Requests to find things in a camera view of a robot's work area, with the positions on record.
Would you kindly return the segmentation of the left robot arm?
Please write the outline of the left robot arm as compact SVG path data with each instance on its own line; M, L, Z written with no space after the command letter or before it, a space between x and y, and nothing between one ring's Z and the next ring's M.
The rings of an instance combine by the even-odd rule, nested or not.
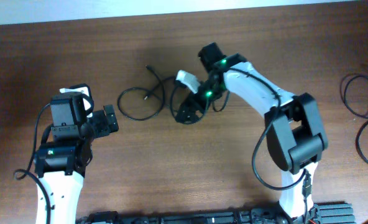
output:
M118 131L113 105L95 111L92 99L80 92L52 97L53 123L35 152L37 224L74 223L86 168L93 158L92 142Z

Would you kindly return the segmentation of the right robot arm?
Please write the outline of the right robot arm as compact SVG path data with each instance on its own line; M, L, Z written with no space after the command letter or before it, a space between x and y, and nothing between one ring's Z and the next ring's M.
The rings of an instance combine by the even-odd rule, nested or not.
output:
M268 184L258 173L255 177L265 187L281 193L278 207L287 223L310 223L316 216L311 196L313 176L328 147L316 100L309 93L296 95L278 87L244 56L225 55L215 42L204 46L198 58L208 79L201 82L189 72L178 71L175 81L190 93L173 114L175 121L201 121L223 93L241 97L265 122L252 160L256 160L262 141L266 141L272 160L281 170L282 186Z

